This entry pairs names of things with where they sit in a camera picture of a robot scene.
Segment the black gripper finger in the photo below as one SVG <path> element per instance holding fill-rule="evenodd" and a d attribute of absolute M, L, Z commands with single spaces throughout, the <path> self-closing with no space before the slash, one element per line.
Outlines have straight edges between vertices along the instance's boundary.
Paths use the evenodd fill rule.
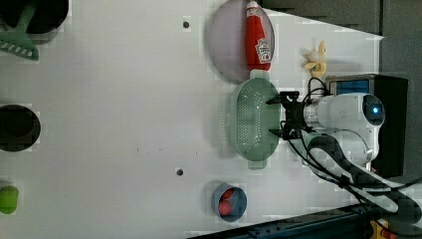
<path fill-rule="evenodd" d="M 282 101 L 282 97 L 280 95 L 276 95 L 272 99 L 267 101 L 267 105 L 280 105 Z"/>
<path fill-rule="evenodd" d="M 281 129 L 269 129 L 269 132 L 277 137 L 283 137 L 283 131 Z"/>

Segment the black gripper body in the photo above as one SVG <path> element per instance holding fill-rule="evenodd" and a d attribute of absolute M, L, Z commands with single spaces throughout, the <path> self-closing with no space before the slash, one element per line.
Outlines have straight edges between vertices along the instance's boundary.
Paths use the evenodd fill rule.
<path fill-rule="evenodd" d="M 299 92 L 280 92 L 286 117 L 282 128 L 282 139 L 298 139 L 306 127 L 304 104 L 299 102 L 299 95 Z"/>

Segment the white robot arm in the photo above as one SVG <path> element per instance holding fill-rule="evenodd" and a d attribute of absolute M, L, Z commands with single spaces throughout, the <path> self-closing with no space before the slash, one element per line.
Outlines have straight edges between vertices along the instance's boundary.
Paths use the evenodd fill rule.
<path fill-rule="evenodd" d="M 287 141 L 319 177 L 377 208 L 389 220 L 421 225 L 421 180 L 399 184 L 365 168 L 379 152 L 384 105 L 371 94 L 350 93 L 298 101 L 297 92 L 281 92 L 270 105 L 281 105 L 286 118 L 272 134 Z"/>

